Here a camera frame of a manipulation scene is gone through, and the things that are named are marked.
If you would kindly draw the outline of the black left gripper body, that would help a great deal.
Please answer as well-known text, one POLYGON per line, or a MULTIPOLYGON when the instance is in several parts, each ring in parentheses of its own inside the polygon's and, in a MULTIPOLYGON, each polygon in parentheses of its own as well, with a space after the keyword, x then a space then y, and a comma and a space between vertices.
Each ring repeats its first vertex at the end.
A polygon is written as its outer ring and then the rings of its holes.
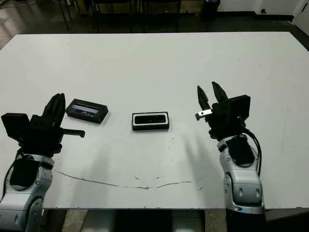
POLYGON ((29 127, 20 136, 21 141, 18 142, 22 152, 25 154, 54 155, 60 153, 64 135, 85 137, 84 130, 62 128, 63 117, 63 115, 33 115, 29 127))

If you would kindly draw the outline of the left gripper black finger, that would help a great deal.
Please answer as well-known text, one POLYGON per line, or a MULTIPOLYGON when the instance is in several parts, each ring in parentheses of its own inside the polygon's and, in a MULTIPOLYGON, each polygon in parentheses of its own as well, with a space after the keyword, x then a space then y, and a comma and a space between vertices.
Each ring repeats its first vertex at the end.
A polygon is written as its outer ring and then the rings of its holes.
POLYGON ((57 126, 60 127, 65 113, 65 94, 61 93, 57 99, 57 126))
POLYGON ((56 113, 56 101, 59 97, 59 94, 57 93, 54 95, 50 101, 47 103, 47 105, 44 108, 43 111, 43 118, 45 121, 47 121, 48 124, 54 125, 55 123, 55 113, 56 113))

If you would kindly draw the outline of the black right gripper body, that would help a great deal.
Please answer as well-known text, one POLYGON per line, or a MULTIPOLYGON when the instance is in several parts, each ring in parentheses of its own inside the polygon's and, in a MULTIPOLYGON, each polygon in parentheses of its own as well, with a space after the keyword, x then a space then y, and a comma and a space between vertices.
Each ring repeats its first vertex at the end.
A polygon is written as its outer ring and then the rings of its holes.
POLYGON ((205 119, 212 139, 222 140, 244 133, 244 100, 229 100, 228 104, 214 103, 209 106, 209 114, 196 113, 196 118, 205 119))

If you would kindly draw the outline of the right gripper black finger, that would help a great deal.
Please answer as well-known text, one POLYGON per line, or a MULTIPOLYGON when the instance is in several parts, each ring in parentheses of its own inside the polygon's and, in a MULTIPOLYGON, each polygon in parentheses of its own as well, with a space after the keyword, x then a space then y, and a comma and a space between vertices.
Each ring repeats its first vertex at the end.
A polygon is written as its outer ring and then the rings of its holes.
POLYGON ((223 88, 216 82, 212 81, 213 92, 218 104, 228 104, 229 98, 223 88))
POLYGON ((197 96, 198 96, 198 103, 201 107, 201 111, 199 111, 198 114, 208 114, 210 112, 208 98, 204 90, 200 86, 197 86, 197 96))

